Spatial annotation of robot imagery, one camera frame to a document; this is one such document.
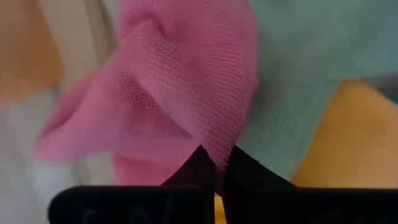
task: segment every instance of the mint green cloth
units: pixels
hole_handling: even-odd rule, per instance
[[[398,1],[251,4],[259,20],[260,82],[237,145],[289,179],[343,79],[398,71]]]

